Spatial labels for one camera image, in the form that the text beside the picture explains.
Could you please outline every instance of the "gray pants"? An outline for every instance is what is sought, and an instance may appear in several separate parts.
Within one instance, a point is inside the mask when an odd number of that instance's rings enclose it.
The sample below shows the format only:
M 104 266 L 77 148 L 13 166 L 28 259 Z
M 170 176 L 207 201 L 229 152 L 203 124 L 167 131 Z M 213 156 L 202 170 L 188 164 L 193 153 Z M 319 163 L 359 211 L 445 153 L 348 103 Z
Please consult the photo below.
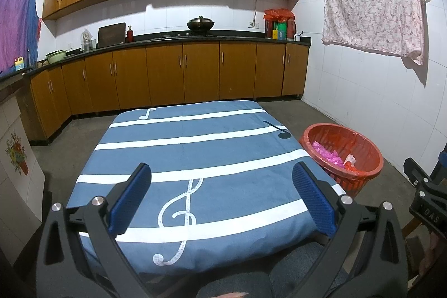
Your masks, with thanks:
M 247 298 L 286 298 L 296 288 L 317 260 L 323 246 L 317 242 L 302 245 L 276 254 L 271 259 L 258 259 L 213 272 L 196 298 L 211 298 L 226 293 L 247 292 Z M 333 287 L 343 283 L 348 274 L 341 270 Z

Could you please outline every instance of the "blue tablecloth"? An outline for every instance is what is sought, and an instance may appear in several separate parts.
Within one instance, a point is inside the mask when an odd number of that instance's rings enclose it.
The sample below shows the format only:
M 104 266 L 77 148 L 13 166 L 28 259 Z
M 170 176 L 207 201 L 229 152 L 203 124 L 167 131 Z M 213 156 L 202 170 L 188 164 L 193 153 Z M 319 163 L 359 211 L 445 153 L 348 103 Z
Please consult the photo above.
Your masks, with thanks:
M 138 273 L 199 272 L 291 246 L 316 229 L 291 181 L 296 162 L 343 190 L 295 138 L 280 138 L 267 122 L 287 130 L 252 101 L 122 113 L 90 156 L 68 207 L 107 195 L 145 162 L 152 184 L 117 237 Z M 81 238 L 94 255 L 88 235 Z

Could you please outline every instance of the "metal screw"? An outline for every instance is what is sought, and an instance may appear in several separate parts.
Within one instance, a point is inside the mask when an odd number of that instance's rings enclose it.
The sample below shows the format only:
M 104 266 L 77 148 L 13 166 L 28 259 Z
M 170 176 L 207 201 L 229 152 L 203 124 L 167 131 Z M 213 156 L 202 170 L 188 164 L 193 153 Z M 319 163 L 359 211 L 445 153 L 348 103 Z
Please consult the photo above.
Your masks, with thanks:
M 92 204 L 95 206 L 101 206 L 103 202 L 104 202 L 104 197 L 102 197 L 102 196 L 96 196 L 92 200 Z
M 53 206 L 51 207 L 51 210 L 53 211 L 59 211 L 62 208 L 62 205 L 59 202 L 56 202 L 55 204 L 53 204 Z
M 383 207 L 384 207 L 385 210 L 390 211 L 390 210 L 393 209 L 393 204 L 392 204 L 391 202 L 385 201 L 385 202 L 383 203 Z
M 341 202 L 343 203 L 343 204 L 352 204 L 352 197 L 351 196 L 348 196 L 348 195 L 343 195 L 343 196 L 341 196 Z

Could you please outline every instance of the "flower painting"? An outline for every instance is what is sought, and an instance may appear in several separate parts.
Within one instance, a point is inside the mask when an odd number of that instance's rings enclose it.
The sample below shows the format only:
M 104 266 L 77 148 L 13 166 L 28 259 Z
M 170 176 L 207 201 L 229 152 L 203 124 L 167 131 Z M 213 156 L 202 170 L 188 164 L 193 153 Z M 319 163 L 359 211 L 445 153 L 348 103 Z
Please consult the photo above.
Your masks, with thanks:
M 6 141 L 6 153 L 8 153 L 11 164 L 14 166 L 15 170 L 22 174 L 22 172 L 28 174 L 28 166 L 26 165 L 26 154 L 25 149 L 22 145 L 21 138 L 19 138 L 15 131 L 11 133 L 11 137 Z

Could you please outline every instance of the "red plastic basket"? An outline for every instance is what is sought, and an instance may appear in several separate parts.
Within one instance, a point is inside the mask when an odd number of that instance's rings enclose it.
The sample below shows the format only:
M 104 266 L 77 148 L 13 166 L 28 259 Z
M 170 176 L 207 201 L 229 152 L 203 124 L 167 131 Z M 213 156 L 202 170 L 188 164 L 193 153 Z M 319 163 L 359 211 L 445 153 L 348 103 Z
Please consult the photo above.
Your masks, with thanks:
M 358 171 L 349 171 L 325 160 L 312 147 L 314 141 L 330 152 L 337 151 L 342 160 L 352 154 Z M 369 180 L 381 172 L 384 166 L 381 151 L 371 140 L 341 125 L 313 124 L 305 130 L 299 143 L 351 197 L 355 197 Z

